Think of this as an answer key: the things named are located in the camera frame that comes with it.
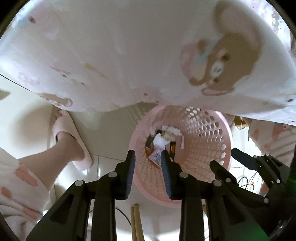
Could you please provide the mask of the black plastic spoon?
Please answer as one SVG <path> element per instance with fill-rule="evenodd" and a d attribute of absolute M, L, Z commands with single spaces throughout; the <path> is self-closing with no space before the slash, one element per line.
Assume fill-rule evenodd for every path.
<path fill-rule="evenodd" d="M 158 134 L 161 135 L 162 133 L 163 133 L 162 130 L 157 130 L 156 133 L 154 134 L 154 136 L 149 135 L 148 138 L 147 138 L 147 141 L 146 141 L 146 143 L 145 143 L 145 147 L 146 147 L 146 148 L 151 148 L 151 147 L 154 145 L 154 144 L 153 144 L 153 141 L 154 141 L 156 135 L 158 135 Z"/>

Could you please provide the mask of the pink slipper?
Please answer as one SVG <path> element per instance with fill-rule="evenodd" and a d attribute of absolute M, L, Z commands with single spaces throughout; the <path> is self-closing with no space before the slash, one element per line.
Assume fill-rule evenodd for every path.
<path fill-rule="evenodd" d="M 55 113 L 52 134 L 55 146 L 61 150 L 62 161 L 67 165 L 72 162 L 79 171 L 92 166 L 92 158 L 70 116 L 65 110 Z"/>

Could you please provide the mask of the orange foil candy wrapper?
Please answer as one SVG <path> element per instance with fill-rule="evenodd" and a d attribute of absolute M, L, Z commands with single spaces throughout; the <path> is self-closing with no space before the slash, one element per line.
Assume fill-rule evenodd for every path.
<path fill-rule="evenodd" d="M 154 147 L 145 148 L 146 156 L 149 157 L 151 153 L 153 153 L 153 151 L 154 151 Z"/>

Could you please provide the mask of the purple cartoon tissue pack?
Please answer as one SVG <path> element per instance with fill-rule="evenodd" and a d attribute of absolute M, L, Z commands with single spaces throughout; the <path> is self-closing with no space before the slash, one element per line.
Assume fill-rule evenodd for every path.
<path fill-rule="evenodd" d="M 148 159 L 152 161 L 154 164 L 156 164 L 159 168 L 162 167 L 161 164 L 161 154 L 162 149 L 160 147 L 155 147 L 152 153 L 148 156 Z"/>

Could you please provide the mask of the person's pajama leg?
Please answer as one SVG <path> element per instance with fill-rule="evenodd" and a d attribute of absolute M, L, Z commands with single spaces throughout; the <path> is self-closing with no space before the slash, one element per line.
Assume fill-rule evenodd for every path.
<path fill-rule="evenodd" d="M 16 159 L 1 150 L 1 214 L 14 234 L 25 240 L 42 217 L 49 190 L 66 164 L 61 150 Z"/>
<path fill-rule="evenodd" d="M 295 126 L 245 118 L 250 137 L 262 154 L 269 154 L 290 166 L 295 151 Z"/>

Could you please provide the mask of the small white tissue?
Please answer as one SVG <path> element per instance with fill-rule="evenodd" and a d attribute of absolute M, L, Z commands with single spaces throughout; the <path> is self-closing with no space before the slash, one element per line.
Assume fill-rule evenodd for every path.
<path fill-rule="evenodd" d="M 166 145 L 170 144 L 170 140 L 167 140 L 166 138 L 164 138 L 162 135 L 158 134 L 156 135 L 153 144 L 155 147 L 161 148 L 162 150 L 164 150 L 166 148 Z"/>

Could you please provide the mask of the pink perforated trash basket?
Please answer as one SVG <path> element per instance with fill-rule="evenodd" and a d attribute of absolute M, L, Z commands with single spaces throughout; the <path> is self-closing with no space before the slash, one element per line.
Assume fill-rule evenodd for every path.
<path fill-rule="evenodd" d="M 171 201 L 167 196 L 161 168 L 147 157 L 145 150 L 148 137 L 162 126 L 173 126 L 181 131 L 181 136 L 176 138 L 174 160 L 184 172 L 205 182 L 214 180 L 209 167 L 212 160 L 229 169 L 232 135 L 222 113 L 191 106 L 156 106 L 140 120 L 129 143 L 136 157 L 133 182 L 154 203 L 180 207 L 180 201 Z"/>

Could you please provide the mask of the pink cartoon bear bedsheet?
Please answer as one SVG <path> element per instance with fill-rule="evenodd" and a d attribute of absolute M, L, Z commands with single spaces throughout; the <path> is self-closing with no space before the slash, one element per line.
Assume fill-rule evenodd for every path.
<path fill-rule="evenodd" d="M 269 1 L 1 1 L 1 74 L 69 111 L 148 102 L 295 125 L 292 33 Z"/>

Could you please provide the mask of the black orange snack wrapper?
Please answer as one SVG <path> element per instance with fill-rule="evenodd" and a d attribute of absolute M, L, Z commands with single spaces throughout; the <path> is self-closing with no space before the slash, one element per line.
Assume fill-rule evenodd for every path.
<path fill-rule="evenodd" d="M 176 142 L 170 142 L 169 156 L 172 162 L 175 161 L 175 153 L 176 153 Z"/>

